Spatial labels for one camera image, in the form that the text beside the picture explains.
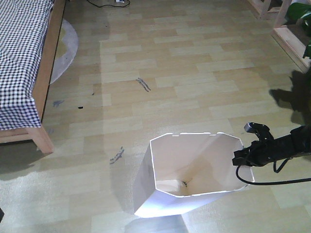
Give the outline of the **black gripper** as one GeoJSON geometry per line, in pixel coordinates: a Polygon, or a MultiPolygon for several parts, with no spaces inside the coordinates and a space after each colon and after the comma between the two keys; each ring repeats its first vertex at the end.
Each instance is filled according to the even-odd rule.
{"type": "Polygon", "coordinates": [[[265,166],[294,156],[290,135],[273,140],[253,141],[251,146],[234,152],[234,166],[265,166]]]}

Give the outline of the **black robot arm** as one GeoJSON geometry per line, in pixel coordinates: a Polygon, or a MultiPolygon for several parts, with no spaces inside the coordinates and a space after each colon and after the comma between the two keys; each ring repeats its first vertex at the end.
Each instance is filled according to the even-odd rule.
{"type": "Polygon", "coordinates": [[[284,159],[300,157],[311,152],[311,127],[300,126],[286,136],[274,138],[268,126],[249,122],[244,126],[248,133],[254,133],[257,141],[249,147],[234,152],[234,166],[264,166],[284,159]]]}

